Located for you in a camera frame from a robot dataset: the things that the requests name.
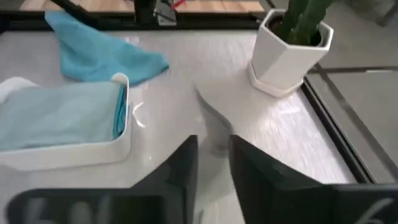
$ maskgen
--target wooden shelf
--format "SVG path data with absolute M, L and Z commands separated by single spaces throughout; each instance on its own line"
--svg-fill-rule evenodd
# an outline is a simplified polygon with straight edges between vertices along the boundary
M 130 0 L 71 0 L 88 11 L 134 12 Z M 60 9 L 49 0 L 25 0 L 22 11 L 43 11 Z M 263 11 L 258 1 L 187 1 L 177 8 L 178 12 L 248 12 Z

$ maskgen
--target black object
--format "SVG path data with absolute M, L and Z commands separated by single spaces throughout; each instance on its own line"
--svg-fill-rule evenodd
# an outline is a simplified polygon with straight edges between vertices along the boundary
M 29 190 L 7 206 L 8 223 L 189 224 L 193 220 L 197 156 L 197 137 L 190 136 L 130 189 Z
M 0 35 L 6 31 L 6 22 L 0 17 Z
M 98 30 L 257 30 L 259 28 L 257 18 L 254 16 L 257 14 L 248 13 L 180 12 L 176 15 L 176 26 L 137 24 L 133 12 L 87 12 L 87 14 L 99 22 L 90 22 L 91 19 L 79 20 Z M 6 31 L 52 31 L 44 19 L 44 12 L 0 10 L 0 19 L 6 24 Z
M 350 73 L 350 72 L 361 72 L 365 74 L 368 74 L 369 72 L 372 71 L 398 71 L 398 66 L 371 66 L 371 67 L 341 67 L 341 68 L 325 68 L 322 67 L 322 70 L 327 73 L 328 75 L 330 74 L 336 74 L 336 73 Z M 308 74 L 318 74 L 319 69 L 318 68 L 312 68 L 308 71 Z
M 134 0 L 136 22 L 140 24 L 156 24 L 156 17 L 154 16 L 155 5 L 156 0 Z
M 324 185 L 231 137 L 231 173 L 246 224 L 393 224 L 398 186 Z

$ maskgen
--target blue cloth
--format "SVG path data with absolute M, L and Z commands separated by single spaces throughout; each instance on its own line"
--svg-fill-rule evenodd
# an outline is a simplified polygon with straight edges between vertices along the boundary
M 64 11 L 46 11 L 60 44 L 61 73 L 83 82 L 109 81 L 124 73 L 137 85 L 168 69 L 162 54 L 146 52 L 88 27 Z
M 112 141 L 124 131 L 124 91 L 95 82 L 12 93 L 0 104 L 0 151 Z

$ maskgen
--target folded blue towel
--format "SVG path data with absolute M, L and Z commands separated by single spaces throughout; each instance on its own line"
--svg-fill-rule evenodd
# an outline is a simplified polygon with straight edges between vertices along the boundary
M 0 151 L 112 141 L 124 131 L 124 91 L 113 82 L 19 90 L 0 103 Z

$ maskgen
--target cactus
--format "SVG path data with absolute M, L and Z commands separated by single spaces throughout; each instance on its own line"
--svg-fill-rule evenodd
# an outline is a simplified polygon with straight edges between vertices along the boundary
M 287 11 L 275 34 L 289 44 L 310 45 L 326 9 L 333 0 L 290 0 Z

